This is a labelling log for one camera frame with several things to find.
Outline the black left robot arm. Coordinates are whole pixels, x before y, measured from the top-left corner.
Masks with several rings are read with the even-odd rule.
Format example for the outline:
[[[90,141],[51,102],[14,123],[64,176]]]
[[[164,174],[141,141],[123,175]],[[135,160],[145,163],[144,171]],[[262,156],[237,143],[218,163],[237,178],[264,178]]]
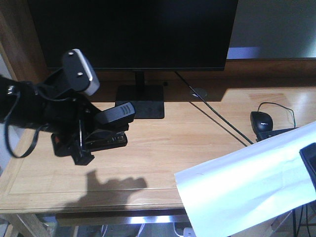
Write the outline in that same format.
[[[71,156],[76,165],[88,165],[94,151],[126,146],[134,106],[126,102],[102,111],[87,98],[97,89],[85,76],[72,78],[63,70],[37,84],[1,77],[0,121],[9,154],[17,157],[9,141],[10,126],[35,131],[23,158],[35,149],[41,131],[51,133],[56,156]]]

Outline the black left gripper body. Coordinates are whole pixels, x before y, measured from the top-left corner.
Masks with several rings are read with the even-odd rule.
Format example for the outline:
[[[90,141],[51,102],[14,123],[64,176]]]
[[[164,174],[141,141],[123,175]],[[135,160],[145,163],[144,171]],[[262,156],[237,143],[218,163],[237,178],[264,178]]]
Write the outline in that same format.
[[[81,92],[70,88],[63,69],[58,69],[44,82],[36,84],[34,90],[43,106],[39,117],[44,131],[52,134],[92,132],[93,117],[99,110]],[[87,152],[71,157],[76,165],[88,165],[94,159],[94,155]]]

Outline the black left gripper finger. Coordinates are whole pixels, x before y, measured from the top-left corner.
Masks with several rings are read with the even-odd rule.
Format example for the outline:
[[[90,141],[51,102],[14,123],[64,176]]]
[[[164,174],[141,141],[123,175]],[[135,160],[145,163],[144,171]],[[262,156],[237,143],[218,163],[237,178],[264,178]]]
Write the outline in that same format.
[[[127,102],[99,112],[94,120],[102,125],[125,125],[133,122],[135,114],[134,106]]]

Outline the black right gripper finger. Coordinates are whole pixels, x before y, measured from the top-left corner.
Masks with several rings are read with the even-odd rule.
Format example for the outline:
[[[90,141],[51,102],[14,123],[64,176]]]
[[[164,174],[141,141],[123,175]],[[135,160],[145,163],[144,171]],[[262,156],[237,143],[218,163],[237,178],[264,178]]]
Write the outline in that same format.
[[[300,151],[301,159],[307,169],[314,188],[316,188],[316,144],[311,143]]]

